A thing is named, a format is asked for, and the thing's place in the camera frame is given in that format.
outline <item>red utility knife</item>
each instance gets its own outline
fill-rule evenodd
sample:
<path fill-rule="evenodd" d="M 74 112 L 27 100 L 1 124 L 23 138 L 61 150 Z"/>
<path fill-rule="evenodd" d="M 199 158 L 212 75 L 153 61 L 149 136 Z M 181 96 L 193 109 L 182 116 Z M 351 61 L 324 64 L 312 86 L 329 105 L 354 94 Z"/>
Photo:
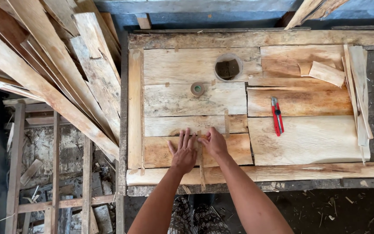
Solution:
<path fill-rule="evenodd" d="M 284 132 L 284 125 L 282 123 L 281 110 L 279 109 L 279 103 L 276 97 L 271 97 L 271 100 L 272 100 L 273 125 L 275 127 L 276 135 L 279 137 Z"/>

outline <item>tape roll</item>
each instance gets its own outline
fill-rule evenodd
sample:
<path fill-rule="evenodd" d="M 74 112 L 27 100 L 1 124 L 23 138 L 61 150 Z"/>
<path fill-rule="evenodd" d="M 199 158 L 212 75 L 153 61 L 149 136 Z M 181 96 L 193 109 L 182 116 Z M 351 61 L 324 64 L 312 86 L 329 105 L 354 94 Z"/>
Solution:
<path fill-rule="evenodd" d="M 205 92 L 205 87 L 202 83 L 195 82 L 191 85 L 190 91 L 194 96 L 201 96 Z"/>

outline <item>circular hole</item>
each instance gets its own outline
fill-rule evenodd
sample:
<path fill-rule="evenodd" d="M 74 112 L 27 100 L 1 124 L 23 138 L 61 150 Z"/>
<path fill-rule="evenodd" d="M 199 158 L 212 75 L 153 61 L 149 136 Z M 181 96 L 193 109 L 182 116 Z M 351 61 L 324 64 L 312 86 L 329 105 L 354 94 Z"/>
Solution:
<path fill-rule="evenodd" d="M 243 63 L 234 54 L 224 54 L 217 58 L 214 72 L 217 79 L 228 82 L 236 79 L 243 70 Z"/>

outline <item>hand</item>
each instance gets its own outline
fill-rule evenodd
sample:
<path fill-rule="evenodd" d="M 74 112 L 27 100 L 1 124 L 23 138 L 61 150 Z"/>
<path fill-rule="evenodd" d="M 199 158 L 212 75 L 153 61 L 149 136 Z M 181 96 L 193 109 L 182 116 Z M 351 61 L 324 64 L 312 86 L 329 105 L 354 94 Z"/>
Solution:
<path fill-rule="evenodd" d="M 177 172 L 180 172 L 183 175 L 189 173 L 193 169 L 197 158 L 197 151 L 193 146 L 196 141 L 196 134 L 193 133 L 191 139 L 189 139 L 189 137 L 190 128 L 186 129 L 185 135 L 183 130 L 180 131 L 177 151 L 174 150 L 171 141 L 168 141 L 169 150 L 173 155 L 171 168 L 176 169 Z"/>
<path fill-rule="evenodd" d="M 209 129 L 209 131 L 206 133 L 206 137 L 207 139 L 200 137 L 197 139 L 197 141 L 206 147 L 207 152 L 212 157 L 218 160 L 220 157 L 226 157 L 229 155 L 227 152 L 226 140 L 214 127 Z"/>

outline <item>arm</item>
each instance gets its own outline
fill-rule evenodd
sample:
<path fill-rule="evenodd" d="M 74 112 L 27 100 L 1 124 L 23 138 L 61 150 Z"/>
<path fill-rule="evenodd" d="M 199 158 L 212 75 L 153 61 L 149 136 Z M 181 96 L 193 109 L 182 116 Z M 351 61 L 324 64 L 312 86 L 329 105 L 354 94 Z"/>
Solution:
<path fill-rule="evenodd" d="M 128 234 L 167 233 L 171 220 L 172 204 L 175 192 L 184 174 L 189 173 L 197 158 L 197 151 L 193 148 L 196 134 L 189 140 L 190 129 L 180 132 L 177 151 L 170 141 L 168 147 L 173 155 L 171 167 L 162 180 L 144 202 L 139 210 Z"/>
<path fill-rule="evenodd" d="M 247 176 L 227 152 L 226 140 L 212 127 L 199 138 L 207 152 L 220 166 L 243 228 L 252 233 L 294 233 L 282 214 L 265 193 Z"/>

